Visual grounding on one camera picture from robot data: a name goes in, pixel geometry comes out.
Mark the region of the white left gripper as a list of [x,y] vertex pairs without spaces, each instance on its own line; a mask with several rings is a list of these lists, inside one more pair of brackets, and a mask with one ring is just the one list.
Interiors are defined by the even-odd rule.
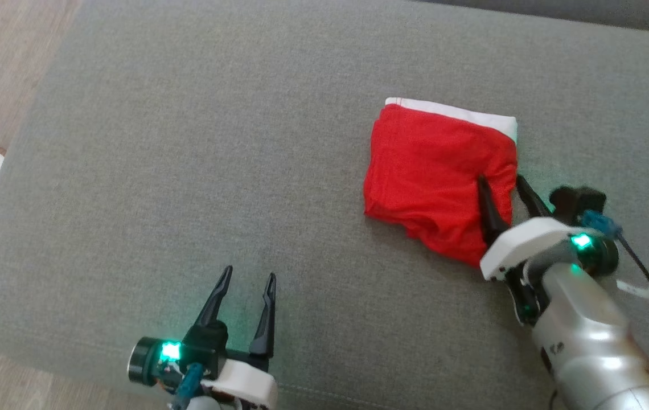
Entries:
[[[223,298],[228,292],[233,267],[224,268],[216,285],[205,301],[204,307],[195,320],[195,326],[207,327],[217,320]],[[262,294],[263,309],[249,353],[262,358],[272,358],[276,324],[277,275],[270,273]],[[204,379],[204,387],[215,393],[235,397],[243,402],[257,405],[266,410],[277,410],[278,384],[275,378],[254,366],[238,360],[228,359],[217,379]]]

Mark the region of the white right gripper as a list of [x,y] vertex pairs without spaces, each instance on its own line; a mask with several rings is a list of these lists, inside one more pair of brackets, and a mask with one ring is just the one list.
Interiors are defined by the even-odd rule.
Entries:
[[585,232],[552,219],[550,208],[523,175],[517,175],[515,187],[532,219],[510,228],[494,201],[488,179],[485,175],[477,178],[480,228],[487,247],[479,268],[486,282],[507,287],[517,321],[533,326],[549,304],[543,285],[546,272],[556,264],[579,263],[573,238]]

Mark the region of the red basketball jersey black lettering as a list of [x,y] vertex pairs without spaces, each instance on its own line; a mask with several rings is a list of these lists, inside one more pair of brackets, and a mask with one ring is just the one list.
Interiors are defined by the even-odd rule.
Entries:
[[478,267],[487,249],[478,177],[486,177],[499,215],[511,222],[517,138],[512,116],[389,97],[372,127],[364,213]]

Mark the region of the large grey sofa ottoman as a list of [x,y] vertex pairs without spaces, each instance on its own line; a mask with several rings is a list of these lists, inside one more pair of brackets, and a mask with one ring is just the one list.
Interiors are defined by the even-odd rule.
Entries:
[[401,0],[93,0],[0,171],[0,353],[131,384],[140,337],[270,272],[281,410],[542,410],[504,285],[364,215],[388,97],[515,117],[535,190],[590,185],[649,268],[649,32]]

